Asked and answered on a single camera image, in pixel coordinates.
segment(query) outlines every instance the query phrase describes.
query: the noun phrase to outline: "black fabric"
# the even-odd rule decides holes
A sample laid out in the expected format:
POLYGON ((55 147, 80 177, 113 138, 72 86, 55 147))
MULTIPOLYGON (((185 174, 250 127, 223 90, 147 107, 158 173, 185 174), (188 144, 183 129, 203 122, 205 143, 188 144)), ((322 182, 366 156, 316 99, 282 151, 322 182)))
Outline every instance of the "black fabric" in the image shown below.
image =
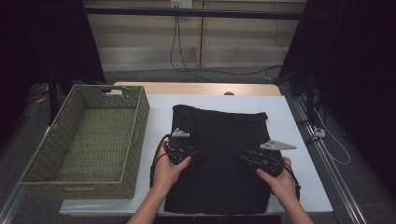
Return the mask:
POLYGON ((270 140, 267 115, 234 114, 175 105, 172 130, 190 133, 202 150, 180 175, 165 211, 181 214, 251 215, 265 212, 270 188, 240 160, 270 140))

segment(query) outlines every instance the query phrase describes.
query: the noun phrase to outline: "wall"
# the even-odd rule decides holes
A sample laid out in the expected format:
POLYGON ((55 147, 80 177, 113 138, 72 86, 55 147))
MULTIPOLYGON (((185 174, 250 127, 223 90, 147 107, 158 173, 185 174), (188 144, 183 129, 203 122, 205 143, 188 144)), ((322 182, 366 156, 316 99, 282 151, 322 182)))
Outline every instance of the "wall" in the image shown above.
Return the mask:
MULTIPOLYGON (((85 5, 170 7, 170 1, 85 0, 85 5)), ((193 1, 193 8, 302 12, 304 1, 193 1)), ((163 16, 89 15, 105 71, 170 68, 176 20, 163 16)), ((184 62, 197 66, 283 63, 297 21, 179 18, 184 62)), ((176 38, 173 53, 182 67, 176 38)))

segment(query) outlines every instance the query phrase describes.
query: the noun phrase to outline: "black cable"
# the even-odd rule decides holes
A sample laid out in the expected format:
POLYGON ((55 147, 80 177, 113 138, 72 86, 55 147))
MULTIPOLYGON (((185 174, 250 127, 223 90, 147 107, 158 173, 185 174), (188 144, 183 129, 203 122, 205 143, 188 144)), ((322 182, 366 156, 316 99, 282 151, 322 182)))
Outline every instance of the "black cable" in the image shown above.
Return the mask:
POLYGON ((157 164, 158 160, 160 159, 160 157, 166 155, 166 153, 163 153, 158 159, 157 159, 157 155, 158 152, 160 151, 161 145, 163 144, 163 140, 165 140, 165 138, 170 137, 170 134, 166 134, 160 141, 160 143, 157 146, 157 150, 155 150, 155 154, 154 154, 154 158, 152 159, 152 164, 151 167, 149 169, 149 187, 152 187, 152 184, 154 183, 154 172, 155 172, 155 165, 157 164))
POLYGON ((183 53, 181 52, 180 26, 179 26, 179 22, 178 22, 178 17, 175 17, 175 31, 174 31, 174 39, 173 39, 173 42, 172 42, 172 49, 171 49, 171 65, 172 65, 172 68, 175 69, 175 70, 178 71, 178 72, 188 72, 188 73, 189 73, 190 75, 192 75, 193 77, 198 77, 198 78, 201 78, 201 79, 203 79, 203 80, 206 80, 206 81, 215 83, 215 81, 213 81, 213 80, 211 80, 211 79, 209 79, 209 78, 196 76, 195 74, 193 74, 193 73, 187 68, 186 64, 184 64, 183 53), (177 68, 175 68, 175 66, 173 65, 173 50, 174 50, 174 47, 175 47, 176 32, 177 32, 177 37, 178 37, 178 48, 179 48, 179 52, 180 52, 181 61, 182 61, 183 66, 184 66, 184 68, 185 68, 186 70, 177 69, 177 68))
POLYGON ((230 76, 249 76, 249 75, 256 75, 256 74, 259 74, 259 73, 262 73, 262 72, 266 72, 269 69, 282 66, 281 64, 272 65, 272 66, 266 67, 266 68, 264 68, 262 70, 255 71, 255 72, 250 72, 250 73, 231 73, 231 72, 223 72, 223 71, 213 70, 213 69, 203 69, 203 68, 201 68, 201 69, 190 69, 190 68, 187 68, 186 64, 184 63, 184 57, 183 57, 183 53, 182 53, 182 50, 181 50, 180 23, 179 23, 178 17, 176 17, 176 19, 175 19, 174 38, 173 38, 172 49, 171 49, 171 65, 172 65, 172 68, 174 70, 178 71, 178 72, 187 72, 190 75, 192 75, 193 77, 198 77, 198 78, 204 79, 204 80, 209 81, 209 82, 214 82, 214 83, 216 83, 216 82, 211 80, 211 79, 209 79, 209 78, 199 77, 199 76, 193 74, 192 72, 214 72, 214 73, 221 73, 221 74, 230 75, 230 76), (175 48, 176 36, 177 36, 177 39, 178 39, 179 54, 180 54, 180 57, 181 57, 181 61, 183 63, 184 70, 175 68, 175 66, 173 64, 173 51, 174 51, 174 48, 175 48))
POLYGON ((306 145, 308 145, 308 144, 310 144, 310 143, 313 143, 313 142, 315 142, 315 141, 318 141, 319 139, 320 139, 319 137, 314 138, 314 136, 311 136, 310 138, 304 140, 304 143, 305 143, 306 145))
POLYGON ((294 172, 291 169, 291 167, 287 163, 285 163, 284 161, 279 161, 279 160, 277 160, 277 159, 275 159, 273 157, 268 157, 268 158, 273 160, 273 161, 275 161, 276 163, 280 164, 283 167, 283 169, 285 169, 291 175, 291 177, 294 180, 294 189, 296 190, 297 200, 300 201, 300 189, 301 189, 301 186, 300 186, 300 183, 297 180, 297 177, 294 175, 294 172))
MULTIPOLYGON (((276 12, 275 0, 273 1, 273 6, 274 6, 274 12, 276 12)), ((275 30, 275 43, 277 44, 277 46, 282 50, 282 52, 286 56, 286 51, 283 50, 282 47, 280 47, 279 43, 277 43, 277 20, 276 20, 276 30, 275 30)))

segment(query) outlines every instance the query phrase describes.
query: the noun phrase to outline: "wrist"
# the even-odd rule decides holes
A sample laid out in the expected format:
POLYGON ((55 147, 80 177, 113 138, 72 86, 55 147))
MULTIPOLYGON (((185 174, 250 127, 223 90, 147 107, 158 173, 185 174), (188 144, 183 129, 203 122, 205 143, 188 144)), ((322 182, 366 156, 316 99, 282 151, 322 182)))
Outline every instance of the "wrist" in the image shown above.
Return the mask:
POLYGON ((149 193, 158 195, 162 198, 165 198, 169 192, 169 188, 164 188, 162 186, 154 185, 150 190, 149 193))
POLYGON ((283 198, 279 197, 278 200, 279 200, 279 203, 283 207, 285 207, 285 209, 286 209, 286 207, 293 207, 293 206, 295 206, 295 204, 300 204, 300 202, 298 201, 297 197, 294 196, 294 195, 289 195, 289 196, 286 196, 286 197, 283 197, 283 198))

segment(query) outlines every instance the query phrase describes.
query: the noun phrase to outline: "cable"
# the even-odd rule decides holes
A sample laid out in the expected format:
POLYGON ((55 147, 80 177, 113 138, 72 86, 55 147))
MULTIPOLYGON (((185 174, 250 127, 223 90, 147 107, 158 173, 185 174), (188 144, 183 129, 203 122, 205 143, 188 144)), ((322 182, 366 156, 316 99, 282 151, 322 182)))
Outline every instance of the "cable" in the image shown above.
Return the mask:
POLYGON ((167 138, 167 137, 169 137, 169 136, 170 136, 170 134, 166 134, 166 135, 161 139, 160 143, 158 144, 157 150, 155 150, 154 158, 152 159, 152 164, 151 164, 150 169, 149 169, 149 187, 150 187, 150 188, 152 187, 152 184, 154 183, 155 166, 157 165, 158 160, 159 160, 162 156, 166 155, 166 153, 163 153, 163 154, 162 154, 160 157, 158 157, 158 159, 157 159, 158 152, 160 151, 161 145, 163 144, 163 140, 165 140, 165 138, 167 138))
POLYGON ((282 66, 281 64, 272 65, 272 66, 266 67, 266 68, 264 68, 262 70, 255 71, 255 72, 250 72, 250 73, 231 73, 231 72, 223 72, 223 71, 219 71, 219 70, 202 69, 202 68, 201 69, 190 69, 184 63, 184 57, 183 57, 183 53, 182 53, 182 50, 181 50, 180 23, 179 23, 178 17, 175 18, 175 30, 174 30, 174 38, 173 38, 172 48, 171 48, 171 60, 170 61, 171 61, 172 68, 174 70, 176 70, 178 72, 187 72, 190 75, 192 75, 193 77, 198 77, 198 78, 201 78, 201 79, 204 79, 206 81, 213 82, 213 83, 216 83, 216 82, 211 80, 211 79, 209 79, 209 78, 206 78, 206 77, 197 76, 197 75, 193 74, 192 72, 214 72, 214 73, 221 73, 221 74, 230 75, 230 76, 249 76, 249 75, 256 75, 256 74, 259 74, 259 73, 262 73, 262 72, 266 73, 266 71, 268 71, 269 69, 282 66), (174 48, 175 48, 176 36, 177 36, 177 39, 178 39, 179 54, 180 54, 180 57, 181 57, 181 62, 183 64, 184 70, 176 68, 175 65, 173 64, 173 51, 174 51, 174 48))
POLYGON ((209 81, 209 82, 212 82, 212 83, 216 83, 215 81, 213 81, 213 80, 211 80, 211 79, 209 79, 209 78, 196 76, 195 74, 193 74, 193 73, 187 68, 186 64, 184 64, 183 53, 181 52, 180 25, 179 25, 179 22, 178 22, 178 17, 175 17, 175 31, 174 31, 174 39, 173 39, 173 42, 172 42, 172 49, 171 49, 171 65, 172 65, 172 68, 175 69, 175 70, 178 71, 178 72, 188 72, 188 73, 189 73, 190 75, 192 75, 193 77, 198 77, 198 78, 201 78, 201 79, 203 79, 203 80, 206 80, 206 81, 209 81), (184 69, 185 69, 185 70, 177 69, 177 68, 175 68, 175 66, 174 66, 174 64, 173 64, 173 50, 174 50, 174 47, 175 47, 176 32, 177 32, 177 38, 178 38, 179 53, 180 53, 181 61, 182 61, 182 63, 183 63, 183 66, 184 66, 184 69))
POLYGON ((336 162, 338 162, 338 163, 340 163, 340 164, 342 164, 342 165, 348 165, 348 164, 350 163, 350 155, 349 155, 349 153, 347 152, 347 149, 346 149, 346 148, 345 148, 345 147, 344 147, 344 146, 332 135, 332 133, 327 129, 327 127, 326 127, 325 123, 323 122, 323 120, 322 120, 322 118, 321 118, 319 112, 317 111, 317 109, 314 108, 314 110, 315 110, 315 112, 317 113, 318 118, 319 118, 320 122, 322 123, 324 130, 326 130, 326 132, 332 137, 332 139, 334 139, 335 142, 338 143, 338 145, 340 145, 341 148, 345 151, 345 153, 346 153, 346 155, 347 155, 347 161, 346 161, 346 162, 339 161, 339 160, 337 160, 337 159, 332 155, 332 153, 329 152, 329 150, 327 150, 327 148, 325 148, 325 150, 327 151, 327 153, 329 153, 330 158, 332 158, 332 160, 334 160, 334 161, 336 161, 336 162))
MULTIPOLYGON (((275 0, 273 1, 273 6, 274 6, 274 12, 276 12, 276 4, 275 4, 275 0)), ((279 43, 277 43, 277 20, 276 20, 276 30, 275 30, 275 43, 277 44, 277 46, 282 50, 282 52, 285 54, 286 56, 286 51, 282 49, 282 47, 279 45, 279 43)))
POLYGON ((269 158, 269 159, 275 161, 276 163, 280 164, 283 167, 283 169, 285 169, 291 175, 291 177, 294 180, 294 188, 296 190, 297 199, 298 199, 298 201, 300 201, 300 189, 301 189, 301 186, 300 186, 300 183, 298 182, 297 177, 295 176, 293 170, 291 169, 291 167, 287 163, 285 163, 284 161, 279 161, 279 160, 277 160, 277 159, 275 159, 273 157, 267 157, 267 158, 269 158))

